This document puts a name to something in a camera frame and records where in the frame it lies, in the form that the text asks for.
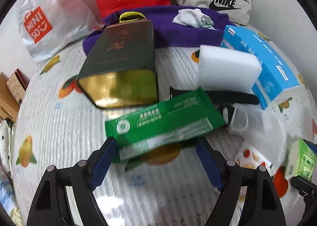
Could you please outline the light green tissue packet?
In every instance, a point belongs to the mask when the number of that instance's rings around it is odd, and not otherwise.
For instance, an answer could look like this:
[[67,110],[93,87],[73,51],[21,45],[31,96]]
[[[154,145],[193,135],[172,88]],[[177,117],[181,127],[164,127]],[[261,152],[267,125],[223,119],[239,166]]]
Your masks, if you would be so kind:
[[301,176],[308,181],[312,181],[315,164],[316,153],[303,139],[299,139],[290,147],[285,179],[291,181],[292,177]]

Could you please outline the blue tissue pack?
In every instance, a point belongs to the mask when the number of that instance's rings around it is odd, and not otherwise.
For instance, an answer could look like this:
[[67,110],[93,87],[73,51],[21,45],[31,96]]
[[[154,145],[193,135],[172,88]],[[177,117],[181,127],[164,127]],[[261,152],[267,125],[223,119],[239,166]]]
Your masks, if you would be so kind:
[[290,107],[299,82],[287,62],[268,41],[251,29],[227,25],[221,47],[256,56],[262,66],[262,72],[252,91],[263,109],[277,106],[283,112]]

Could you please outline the dark green tea tin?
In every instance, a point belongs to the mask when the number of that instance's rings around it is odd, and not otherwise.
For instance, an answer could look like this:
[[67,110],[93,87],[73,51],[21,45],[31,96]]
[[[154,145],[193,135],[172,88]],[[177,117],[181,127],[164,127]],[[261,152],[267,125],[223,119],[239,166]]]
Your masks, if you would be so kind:
[[149,20],[107,26],[76,79],[99,109],[118,109],[159,101],[154,28]]

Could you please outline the cardboard box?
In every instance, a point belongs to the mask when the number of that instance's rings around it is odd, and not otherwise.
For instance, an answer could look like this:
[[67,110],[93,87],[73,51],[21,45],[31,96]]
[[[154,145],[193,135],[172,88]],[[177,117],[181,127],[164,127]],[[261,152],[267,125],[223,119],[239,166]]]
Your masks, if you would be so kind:
[[16,69],[7,77],[1,72],[1,120],[16,122],[29,80]]

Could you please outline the white sponge block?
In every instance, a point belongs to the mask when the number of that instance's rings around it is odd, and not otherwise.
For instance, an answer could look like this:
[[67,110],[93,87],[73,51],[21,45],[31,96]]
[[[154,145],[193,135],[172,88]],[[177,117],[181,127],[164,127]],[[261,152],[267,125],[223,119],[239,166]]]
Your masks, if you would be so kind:
[[205,90],[249,93],[262,72],[255,55],[201,45],[197,85]]

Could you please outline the fruit print sticker card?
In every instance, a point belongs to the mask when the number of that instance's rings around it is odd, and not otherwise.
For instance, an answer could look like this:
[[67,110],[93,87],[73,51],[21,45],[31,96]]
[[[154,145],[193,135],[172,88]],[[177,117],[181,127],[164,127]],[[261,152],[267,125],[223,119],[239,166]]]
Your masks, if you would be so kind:
[[243,142],[235,161],[240,167],[249,169],[256,169],[262,165],[268,170],[270,176],[274,174],[273,164],[248,142]]

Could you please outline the green wet wipes packet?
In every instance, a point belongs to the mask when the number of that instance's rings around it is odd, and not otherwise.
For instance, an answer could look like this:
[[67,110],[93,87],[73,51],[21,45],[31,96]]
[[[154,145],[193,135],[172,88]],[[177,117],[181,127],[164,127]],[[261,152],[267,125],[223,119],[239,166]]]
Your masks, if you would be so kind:
[[119,149],[114,161],[123,162],[156,148],[205,135],[226,124],[201,89],[139,109],[105,122],[107,137]]

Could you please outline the purple towel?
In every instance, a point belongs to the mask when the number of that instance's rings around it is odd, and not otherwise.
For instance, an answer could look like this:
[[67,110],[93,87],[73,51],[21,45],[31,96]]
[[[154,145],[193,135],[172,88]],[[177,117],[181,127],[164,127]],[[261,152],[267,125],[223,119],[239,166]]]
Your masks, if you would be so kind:
[[232,25],[227,14],[209,8],[201,8],[203,14],[213,21],[213,29],[194,28],[173,23],[180,6],[153,6],[132,9],[143,20],[120,23],[123,9],[103,18],[104,27],[93,31],[83,40],[85,54],[99,64],[123,62],[127,68],[154,60],[155,48],[200,47],[221,45],[225,27]]

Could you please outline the white Miniso plastic bag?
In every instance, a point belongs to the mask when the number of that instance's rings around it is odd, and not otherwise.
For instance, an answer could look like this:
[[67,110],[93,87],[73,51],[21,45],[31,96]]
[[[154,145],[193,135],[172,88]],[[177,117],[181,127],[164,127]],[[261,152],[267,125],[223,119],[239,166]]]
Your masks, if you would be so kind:
[[17,21],[21,39],[37,63],[101,25],[82,0],[18,0]]

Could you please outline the white mesh pouch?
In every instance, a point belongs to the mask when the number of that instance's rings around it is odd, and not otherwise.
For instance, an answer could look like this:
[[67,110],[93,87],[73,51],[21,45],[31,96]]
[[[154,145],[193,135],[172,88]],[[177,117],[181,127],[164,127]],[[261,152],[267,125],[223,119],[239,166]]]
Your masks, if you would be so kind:
[[286,154],[287,130],[283,118],[256,105],[236,104],[229,132],[241,136],[271,163],[281,163]]

